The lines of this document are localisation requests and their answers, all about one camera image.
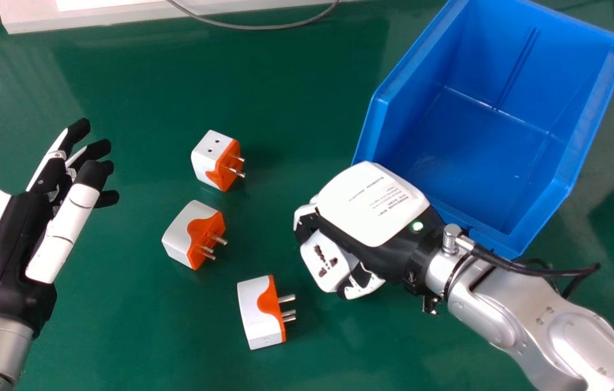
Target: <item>green table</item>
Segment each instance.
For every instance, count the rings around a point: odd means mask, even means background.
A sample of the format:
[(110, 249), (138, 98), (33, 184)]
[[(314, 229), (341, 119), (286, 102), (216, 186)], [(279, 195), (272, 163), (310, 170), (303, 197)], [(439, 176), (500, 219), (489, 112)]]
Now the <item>green table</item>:
[[(614, 0), (544, 3), (614, 31)], [(22, 191), (57, 132), (84, 116), (114, 144), (108, 188), (121, 193), (57, 280), (21, 389), (531, 389), (509, 357), (446, 311), (422, 314), (400, 287), (355, 302), (323, 294), (292, 237), (294, 208), (348, 166), (369, 97), (442, 4), (344, 3), (323, 23), (271, 33), (168, 20), (8, 36), (0, 24), (0, 188)], [(190, 167), (210, 128), (247, 158), (229, 193)], [(230, 242), (195, 273), (160, 243), (193, 199), (223, 211)], [(614, 325), (614, 95), (572, 196), (527, 254), (601, 262), (573, 300)], [(297, 294), (298, 321), (287, 344), (250, 351), (235, 284), (267, 273)]]

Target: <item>blue plastic bin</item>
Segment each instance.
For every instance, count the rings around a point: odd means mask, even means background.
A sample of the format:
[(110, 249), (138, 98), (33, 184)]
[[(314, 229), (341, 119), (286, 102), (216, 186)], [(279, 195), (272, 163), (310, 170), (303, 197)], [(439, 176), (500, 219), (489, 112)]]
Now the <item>blue plastic bin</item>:
[(516, 257), (575, 185), (613, 89), (613, 33), (532, 2), (451, 0), (374, 93), (353, 163)]

